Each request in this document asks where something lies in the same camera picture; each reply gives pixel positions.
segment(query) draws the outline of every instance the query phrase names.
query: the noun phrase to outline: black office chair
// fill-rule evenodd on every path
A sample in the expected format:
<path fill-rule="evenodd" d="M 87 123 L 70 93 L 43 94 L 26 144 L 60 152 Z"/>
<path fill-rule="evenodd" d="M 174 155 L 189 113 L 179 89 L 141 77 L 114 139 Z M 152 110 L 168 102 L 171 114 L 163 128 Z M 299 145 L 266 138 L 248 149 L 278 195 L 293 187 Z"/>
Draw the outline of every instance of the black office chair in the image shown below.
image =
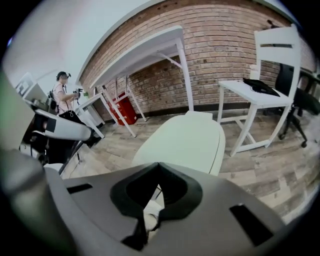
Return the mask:
<path fill-rule="evenodd" d="M 280 64 L 280 71 L 275 81 L 275 89 L 283 93 L 284 95 L 288 96 L 293 75 L 294 68 L 292 66 Z M 279 135 L 279 139 L 283 140 L 288 132 L 289 125 L 292 122 L 296 129 L 299 131 L 299 133 L 302 135 L 304 142 L 301 144 L 301 146 L 305 148 L 307 146 L 308 140 L 304 131 L 301 128 L 300 120 L 296 116 L 294 116 L 294 113 L 297 108 L 306 110 L 313 115 L 318 115 L 320 113 L 320 102 L 311 94 L 308 94 L 304 90 L 297 88 L 291 111 L 289 112 L 286 118 L 286 124 L 283 133 Z"/>

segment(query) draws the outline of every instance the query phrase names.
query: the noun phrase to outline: wooden floor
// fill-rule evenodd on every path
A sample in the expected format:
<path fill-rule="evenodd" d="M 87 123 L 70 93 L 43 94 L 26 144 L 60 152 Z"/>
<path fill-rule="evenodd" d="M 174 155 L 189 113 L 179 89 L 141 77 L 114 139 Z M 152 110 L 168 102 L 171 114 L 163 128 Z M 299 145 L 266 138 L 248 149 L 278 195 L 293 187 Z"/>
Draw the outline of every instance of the wooden floor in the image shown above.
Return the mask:
<path fill-rule="evenodd" d="M 227 111 L 223 112 L 223 117 L 243 115 L 246 112 Z M 173 115 L 150 117 L 147 122 L 139 119 L 131 125 L 137 134 L 136 138 L 125 126 L 106 124 L 100 129 L 105 138 L 91 149 L 84 144 L 78 151 L 80 163 L 73 157 L 62 173 L 62 178 L 104 174 L 130 167 L 139 147 L 171 117 Z M 213 112 L 213 119 L 216 118 L 217 113 Z M 278 120 L 276 115 L 258 114 L 250 133 L 256 141 L 266 140 Z M 233 157 L 229 156 L 230 149 L 241 129 L 235 122 L 222 124 L 226 150 L 218 176 L 255 195 L 273 208 L 286 223 L 304 211 L 319 184 L 320 117 L 305 112 L 300 120 L 309 139 L 306 148 L 301 147 L 303 139 L 300 134 L 289 129 L 284 140 L 277 137 L 268 148 L 239 152 Z"/>

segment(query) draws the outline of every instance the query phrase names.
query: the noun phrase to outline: red brick wall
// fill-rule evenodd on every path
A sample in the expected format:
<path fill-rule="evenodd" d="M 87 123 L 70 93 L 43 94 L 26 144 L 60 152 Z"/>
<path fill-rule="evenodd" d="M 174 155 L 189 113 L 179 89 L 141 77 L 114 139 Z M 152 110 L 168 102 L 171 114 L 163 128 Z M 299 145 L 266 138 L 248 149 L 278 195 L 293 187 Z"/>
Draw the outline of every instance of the red brick wall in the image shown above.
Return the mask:
<path fill-rule="evenodd" d="M 268 28 L 268 19 L 278 26 L 290 25 L 273 10 L 248 0 L 167 0 L 141 11 L 116 29 L 92 56 L 80 82 L 87 89 L 125 50 L 158 31 L 181 25 L 193 103 L 215 104 L 219 101 L 220 80 L 249 76 L 249 66 L 256 62 L 254 31 Z M 314 55 L 304 42 L 301 52 L 302 67 L 315 70 Z M 261 79 L 273 85 L 278 70 L 277 64 L 265 62 Z M 124 85 L 123 79 L 118 82 L 120 87 Z M 131 75 L 129 84 L 144 112 L 188 105 L 182 70 L 168 60 Z M 114 81 L 106 87 L 113 92 Z M 225 97 L 228 102 L 244 101 L 232 92 Z M 100 103 L 95 107 L 104 120 L 111 119 Z"/>

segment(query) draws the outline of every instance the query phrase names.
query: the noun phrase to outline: red container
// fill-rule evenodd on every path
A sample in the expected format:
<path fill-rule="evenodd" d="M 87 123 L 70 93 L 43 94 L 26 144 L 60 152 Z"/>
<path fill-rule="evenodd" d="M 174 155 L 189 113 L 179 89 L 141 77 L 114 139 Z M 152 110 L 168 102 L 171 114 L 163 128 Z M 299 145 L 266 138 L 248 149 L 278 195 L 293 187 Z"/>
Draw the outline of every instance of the red container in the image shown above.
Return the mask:
<path fill-rule="evenodd" d="M 121 93 L 118 97 L 121 98 L 123 95 L 125 95 L 124 92 Z M 119 112 L 124 117 L 124 119 L 126 120 L 128 125 L 133 125 L 137 121 L 136 112 L 135 112 L 134 108 L 132 107 L 131 102 L 128 99 L 128 97 L 124 97 L 119 102 L 114 103 L 114 104 L 117 106 Z M 111 112 L 114 114 L 118 124 L 121 126 L 124 126 L 125 125 L 124 122 L 122 122 L 122 120 L 120 119 L 120 117 L 118 116 L 117 112 L 114 110 L 114 108 L 112 107 L 110 102 L 108 102 L 108 105 L 110 107 Z"/>

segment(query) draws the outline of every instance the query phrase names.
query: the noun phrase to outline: black slot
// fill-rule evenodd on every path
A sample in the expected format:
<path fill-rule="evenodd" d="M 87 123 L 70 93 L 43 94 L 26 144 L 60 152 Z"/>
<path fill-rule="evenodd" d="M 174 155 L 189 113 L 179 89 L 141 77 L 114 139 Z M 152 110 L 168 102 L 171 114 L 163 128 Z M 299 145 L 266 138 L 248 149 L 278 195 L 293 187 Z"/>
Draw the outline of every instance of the black slot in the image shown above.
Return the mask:
<path fill-rule="evenodd" d="M 230 211 L 254 246 L 261 245 L 273 236 L 270 230 L 244 205 L 233 206 Z"/>
<path fill-rule="evenodd" d="M 68 187 L 66 190 L 68 190 L 69 194 L 73 194 L 73 193 L 77 193 L 77 192 L 88 190 L 88 189 L 92 189 L 92 186 L 90 184 L 81 184 L 78 186 L 72 186 L 72 187 Z"/>

